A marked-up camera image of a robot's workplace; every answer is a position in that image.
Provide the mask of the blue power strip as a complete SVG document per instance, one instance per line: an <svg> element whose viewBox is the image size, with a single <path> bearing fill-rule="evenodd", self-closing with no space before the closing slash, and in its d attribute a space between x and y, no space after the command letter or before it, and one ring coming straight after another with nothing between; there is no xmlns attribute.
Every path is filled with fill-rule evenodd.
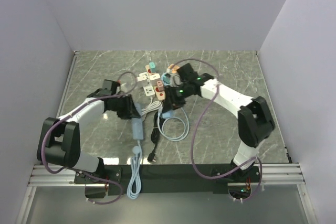
<svg viewBox="0 0 336 224"><path fill-rule="evenodd" d="M132 134L133 139L136 141L144 140L144 133L143 133L143 120L142 120L142 111L140 104L136 103L135 108L140 115L139 118L132 118Z"/></svg>

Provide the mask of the orange cube charger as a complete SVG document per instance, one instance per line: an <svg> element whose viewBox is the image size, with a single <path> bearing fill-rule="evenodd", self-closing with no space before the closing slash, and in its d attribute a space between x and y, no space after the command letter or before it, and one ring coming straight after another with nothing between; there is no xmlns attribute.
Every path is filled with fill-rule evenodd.
<svg viewBox="0 0 336 224"><path fill-rule="evenodd" d="M177 70L179 68L180 67L178 65L171 64L171 65L168 66L166 72L169 73L169 74L177 74Z"/></svg>

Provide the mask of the teal charger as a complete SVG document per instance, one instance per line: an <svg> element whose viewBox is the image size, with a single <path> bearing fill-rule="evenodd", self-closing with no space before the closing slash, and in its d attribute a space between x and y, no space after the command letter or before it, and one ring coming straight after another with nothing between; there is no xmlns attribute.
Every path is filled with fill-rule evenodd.
<svg viewBox="0 0 336 224"><path fill-rule="evenodd" d="M170 85L171 83L170 79L171 79L171 75L169 73L162 74L161 76L161 81L164 86Z"/></svg>
<svg viewBox="0 0 336 224"><path fill-rule="evenodd" d="M156 65L154 62L149 63L149 69L151 73L156 73Z"/></svg>

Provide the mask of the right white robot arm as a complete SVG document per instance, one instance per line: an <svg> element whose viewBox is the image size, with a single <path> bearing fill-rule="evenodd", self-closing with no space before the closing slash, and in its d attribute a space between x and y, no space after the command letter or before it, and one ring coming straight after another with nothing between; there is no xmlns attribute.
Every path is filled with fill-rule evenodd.
<svg viewBox="0 0 336 224"><path fill-rule="evenodd" d="M177 69L180 84L164 85L165 100L162 111L182 108L185 99L197 95L226 109L237 119L240 145L226 175L241 182L248 175L258 157L262 142L275 129L275 122L265 98L256 98L239 93L220 83L214 76L198 74L190 63Z"/></svg>

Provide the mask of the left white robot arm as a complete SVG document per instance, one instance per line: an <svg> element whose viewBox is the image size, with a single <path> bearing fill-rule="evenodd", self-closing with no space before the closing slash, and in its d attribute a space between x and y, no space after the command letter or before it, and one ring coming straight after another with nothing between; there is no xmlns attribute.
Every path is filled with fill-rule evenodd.
<svg viewBox="0 0 336 224"><path fill-rule="evenodd" d="M100 89L89 94L82 104L58 118L43 122L37 159L45 167L58 165L86 172L91 182L99 183L107 177L103 159L85 153L81 149L81 130L93 119L107 111L113 111L122 120L131 120L133 133L143 137L141 110L132 96L120 90L118 81L104 80Z"/></svg>

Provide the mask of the beige power strip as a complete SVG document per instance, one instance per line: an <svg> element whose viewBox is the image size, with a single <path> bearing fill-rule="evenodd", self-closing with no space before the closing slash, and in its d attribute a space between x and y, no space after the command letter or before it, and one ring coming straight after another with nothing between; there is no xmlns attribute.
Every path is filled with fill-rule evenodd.
<svg viewBox="0 0 336 224"><path fill-rule="evenodd" d="M145 68L147 70L147 73L149 74L149 82L154 89L157 99L159 101L164 101L166 95L164 92L164 86L163 82L161 81L160 74L157 72L152 73L149 65L146 65Z"/></svg>

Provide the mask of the white cube power strip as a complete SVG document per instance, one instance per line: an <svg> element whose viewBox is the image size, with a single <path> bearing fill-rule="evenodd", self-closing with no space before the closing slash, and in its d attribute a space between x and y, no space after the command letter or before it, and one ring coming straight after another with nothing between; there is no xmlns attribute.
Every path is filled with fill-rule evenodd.
<svg viewBox="0 0 336 224"><path fill-rule="evenodd" d="M155 91L153 86L150 83L149 75L147 72L142 72L137 77L137 84L140 88L143 89L147 97L155 96Z"/></svg>

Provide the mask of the teal charger on beige strip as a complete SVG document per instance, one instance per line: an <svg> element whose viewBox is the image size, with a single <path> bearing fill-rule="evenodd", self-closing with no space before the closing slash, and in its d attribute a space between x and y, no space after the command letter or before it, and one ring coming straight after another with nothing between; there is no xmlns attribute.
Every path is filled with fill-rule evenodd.
<svg viewBox="0 0 336 224"><path fill-rule="evenodd" d="M154 62L149 63L149 69L151 73L156 73L156 65Z"/></svg>

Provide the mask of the black base bar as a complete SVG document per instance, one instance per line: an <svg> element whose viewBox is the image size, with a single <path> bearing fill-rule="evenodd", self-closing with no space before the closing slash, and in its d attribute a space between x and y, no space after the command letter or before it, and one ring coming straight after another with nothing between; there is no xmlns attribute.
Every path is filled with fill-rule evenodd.
<svg viewBox="0 0 336 224"><path fill-rule="evenodd" d="M199 164L197 168L206 176L218 176L230 171L231 164ZM131 179L130 165L105 165L106 179L119 183L126 193ZM197 175L191 164L140 166L142 193L199 193L212 192L214 194L228 194L229 184L238 183L245 186L247 182L258 183L260 171L253 166L248 171L235 171L224 178L205 179ZM91 179L84 174L75 175L75 185L99 185L97 179Z"/></svg>

